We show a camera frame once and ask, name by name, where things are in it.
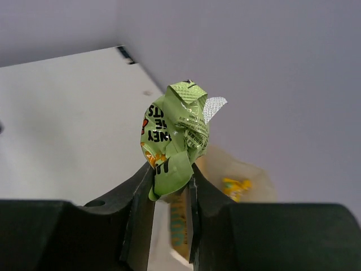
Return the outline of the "yellow candy packet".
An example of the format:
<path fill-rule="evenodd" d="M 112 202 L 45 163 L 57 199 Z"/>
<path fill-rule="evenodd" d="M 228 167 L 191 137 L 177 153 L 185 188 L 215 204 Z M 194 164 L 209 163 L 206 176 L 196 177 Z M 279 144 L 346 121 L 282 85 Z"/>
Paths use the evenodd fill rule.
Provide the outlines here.
<path fill-rule="evenodd" d="M 248 179 L 241 181 L 230 178 L 222 179 L 222 192 L 233 201 L 239 203 L 242 201 L 245 194 L 252 189 L 252 182 Z"/>

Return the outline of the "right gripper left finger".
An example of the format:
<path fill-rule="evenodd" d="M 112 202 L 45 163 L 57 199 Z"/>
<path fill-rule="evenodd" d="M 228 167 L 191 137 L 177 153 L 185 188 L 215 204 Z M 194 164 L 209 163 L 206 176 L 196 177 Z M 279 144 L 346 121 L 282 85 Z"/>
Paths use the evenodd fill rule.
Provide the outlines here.
<path fill-rule="evenodd" d="M 153 177 L 145 164 L 84 206 L 63 200 L 2 200 L 1 269 L 146 270 Z"/>

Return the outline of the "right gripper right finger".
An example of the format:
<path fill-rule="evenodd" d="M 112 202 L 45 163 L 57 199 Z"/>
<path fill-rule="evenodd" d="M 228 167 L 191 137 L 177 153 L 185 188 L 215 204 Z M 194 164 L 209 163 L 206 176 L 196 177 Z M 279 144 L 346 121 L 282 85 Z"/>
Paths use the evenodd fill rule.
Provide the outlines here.
<path fill-rule="evenodd" d="M 360 227 L 343 205 L 236 203 L 197 167 L 188 194 L 195 270 L 360 269 Z"/>

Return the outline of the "green snack packet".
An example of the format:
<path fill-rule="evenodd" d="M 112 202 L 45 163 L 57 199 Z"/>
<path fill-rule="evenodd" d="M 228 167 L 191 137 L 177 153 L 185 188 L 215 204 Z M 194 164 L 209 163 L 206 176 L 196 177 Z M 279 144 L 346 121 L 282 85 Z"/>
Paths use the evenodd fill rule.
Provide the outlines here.
<path fill-rule="evenodd" d="M 224 97 L 208 97 L 191 80 L 169 85 L 143 118 L 140 146 L 155 171 L 149 199 L 170 202 L 193 175 L 193 164 L 206 154 L 210 121 L 225 105 Z"/>

